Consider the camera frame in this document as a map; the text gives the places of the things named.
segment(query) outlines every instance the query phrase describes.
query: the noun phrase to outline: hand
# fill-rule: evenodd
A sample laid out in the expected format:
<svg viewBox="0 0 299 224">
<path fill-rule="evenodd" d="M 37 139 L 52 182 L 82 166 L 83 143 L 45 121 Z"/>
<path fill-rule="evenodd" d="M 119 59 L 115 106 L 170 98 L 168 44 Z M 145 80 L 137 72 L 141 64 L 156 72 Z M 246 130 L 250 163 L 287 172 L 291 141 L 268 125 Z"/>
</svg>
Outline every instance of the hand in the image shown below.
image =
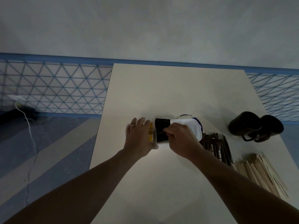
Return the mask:
<svg viewBox="0 0 299 224">
<path fill-rule="evenodd" d="M 169 146 L 176 154 L 190 159 L 200 149 L 204 149 L 187 125 L 173 123 L 163 129 L 169 140 Z"/>
<path fill-rule="evenodd" d="M 134 118 L 126 129 L 126 142 L 123 149 L 137 159 L 146 156 L 156 146 L 149 140 L 150 120 L 143 124 L 144 120 L 144 117 L 138 121 Z"/>
</svg>

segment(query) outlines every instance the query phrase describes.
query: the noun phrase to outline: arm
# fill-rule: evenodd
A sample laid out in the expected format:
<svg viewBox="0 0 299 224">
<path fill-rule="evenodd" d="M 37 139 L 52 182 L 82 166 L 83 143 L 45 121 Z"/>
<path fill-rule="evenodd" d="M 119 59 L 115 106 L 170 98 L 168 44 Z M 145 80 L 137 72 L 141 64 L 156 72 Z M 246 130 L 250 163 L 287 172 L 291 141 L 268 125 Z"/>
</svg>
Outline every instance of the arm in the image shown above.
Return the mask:
<svg viewBox="0 0 299 224">
<path fill-rule="evenodd" d="M 134 118 L 126 142 L 111 159 L 34 201 L 9 223 L 91 223 L 127 171 L 152 149 L 150 121 Z"/>
<path fill-rule="evenodd" d="M 239 224 L 299 223 L 299 210 L 219 161 L 188 126 L 173 123 L 164 131 L 170 148 L 204 174 Z"/>
</svg>

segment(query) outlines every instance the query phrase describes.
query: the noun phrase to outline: black mug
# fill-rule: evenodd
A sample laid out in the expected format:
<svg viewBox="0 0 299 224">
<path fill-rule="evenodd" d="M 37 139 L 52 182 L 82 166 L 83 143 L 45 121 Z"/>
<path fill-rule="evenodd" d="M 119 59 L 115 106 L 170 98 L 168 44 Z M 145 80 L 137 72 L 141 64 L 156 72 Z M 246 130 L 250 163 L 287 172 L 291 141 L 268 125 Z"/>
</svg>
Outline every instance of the black mug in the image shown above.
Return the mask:
<svg viewBox="0 0 299 224">
<path fill-rule="evenodd" d="M 244 141 L 252 141 L 251 139 L 246 139 L 244 136 L 250 133 L 254 133 L 262 128 L 262 123 L 260 118 L 252 112 L 242 112 L 236 118 L 234 118 L 228 125 L 228 130 L 232 135 L 242 136 Z"/>
<path fill-rule="evenodd" d="M 251 138 L 249 141 L 254 140 L 255 142 L 264 142 L 271 136 L 280 134 L 283 132 L 283 124 L 274 116 L 264 115 L 260 118 L 262 128 L 255 132 L 251 132 L 248 136 Z"/>
</svg>

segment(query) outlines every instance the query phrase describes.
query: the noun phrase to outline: power outlet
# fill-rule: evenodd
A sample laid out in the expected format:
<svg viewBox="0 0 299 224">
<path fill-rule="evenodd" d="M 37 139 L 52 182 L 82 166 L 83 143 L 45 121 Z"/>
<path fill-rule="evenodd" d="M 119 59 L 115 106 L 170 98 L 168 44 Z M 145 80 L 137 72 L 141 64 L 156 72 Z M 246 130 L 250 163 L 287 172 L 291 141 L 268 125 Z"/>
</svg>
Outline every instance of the power outlet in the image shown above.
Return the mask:
<svg viewBox="0 0 299 224">
<path fill-rule="evenodd" d="M 7 97 L 9 97 L 10 99 L 14 100 L 14 101 L 27 101 L 24 97 L 20 96 L 20 95 L 7 95 Z"/>
</svg>

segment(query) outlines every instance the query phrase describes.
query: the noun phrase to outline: left hand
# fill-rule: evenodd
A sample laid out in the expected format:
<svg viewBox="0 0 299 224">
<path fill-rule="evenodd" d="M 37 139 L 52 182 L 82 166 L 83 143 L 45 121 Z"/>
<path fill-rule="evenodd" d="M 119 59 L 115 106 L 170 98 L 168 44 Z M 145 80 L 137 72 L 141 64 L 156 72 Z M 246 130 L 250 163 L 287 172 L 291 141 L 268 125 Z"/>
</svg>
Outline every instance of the left hand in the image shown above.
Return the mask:
<svg viewBox="0 0 299 224">
<path fill-rule="evenodd" d="M 157 146 L 149 140 L 150 120 L 143 124 L 144 121 L 144 117 L 139 120 L 134 118 L 126 129 L 126 142 L 123 150 L 129 152 L 137 159 L 146 156 Z"/>
</svg>

